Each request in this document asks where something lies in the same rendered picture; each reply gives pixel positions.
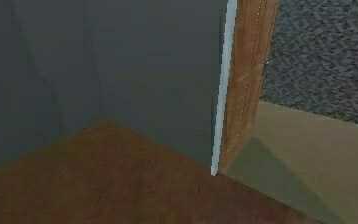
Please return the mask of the brown wooden room door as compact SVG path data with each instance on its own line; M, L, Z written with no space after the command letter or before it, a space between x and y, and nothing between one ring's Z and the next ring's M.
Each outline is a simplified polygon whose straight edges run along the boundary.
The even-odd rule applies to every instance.
M216 173L224 173L251 137L278 0L233 0L228 79Z

